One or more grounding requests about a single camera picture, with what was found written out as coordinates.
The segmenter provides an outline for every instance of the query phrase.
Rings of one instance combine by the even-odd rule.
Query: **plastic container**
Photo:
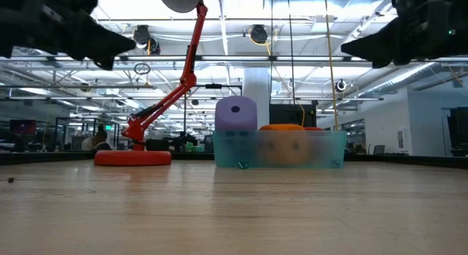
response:
[[[342,168],[346,132],[215,131],[217,167]]]

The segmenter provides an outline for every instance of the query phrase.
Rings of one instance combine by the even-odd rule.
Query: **wall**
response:
[[[428,91],[410,91],[408,99],[414,155],[451,156],[450,145],[444,143],[447,138],[444,136],[449,134],[444,133],[442,121],[446,116],[442,109],[468,107],[468,91],[448,91],[441,86]]]
[[[34,101],[33,106],[25,106],[23,102],[0,103],[0,121],[25,119],[55,124],[56,117],[69,117],[69,108],[42,101]]]
[[[386,153],[401,153],[398,143],[398,131],[410,128],[410,112],[408,110],[408,93],[406,88],[398,90],[397,94],[383,96],[381,102],[364,102],[359,105],[357,112],[340,114],[339,124],[364,119],[366,123],[366,143],[371,146],[371,153],[375,145],[385,145]],[[321,119],[317,125],[322,128],[334,126],[332,117]],[[408,153],[412,155],[412,141],[407,139]]]

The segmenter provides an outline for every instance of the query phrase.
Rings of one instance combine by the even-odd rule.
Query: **person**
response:
[[[81,143],[81,150],[83,151],[92,151],[96,145],[96,143],[94,143],[97,135],[100,133],[100,138],[98,139],[99,142],[102,142],[102,137],[105,136],[105,139],[104,141],[106,141],[107,139],[107,132],[104,131],[104,126],[102,124],[100,124],[98,127],[97,127],[97,134],[96,136],[94,137],[88,137],[86,138],[85,140],[82,141]]]
[[[106,140],[107,140],[107,132],[104,130],[99,130],[93,139],[93,150],[96,150],[96,151],[112,150],[110,145],[105,142]]]
[[[81,150],[83,151],[93,150],[93,137],[88,137],[81,142]]]

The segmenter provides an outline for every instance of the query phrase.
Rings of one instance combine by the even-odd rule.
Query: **red circular base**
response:
[[[167,151],[99,151],[94,164],[114,167],[169,165],[172,157]]]

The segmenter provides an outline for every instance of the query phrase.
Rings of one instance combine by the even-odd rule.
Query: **computer monitor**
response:
[[[36,134],[36,121],[10,120],[10,132],[13,134]]]

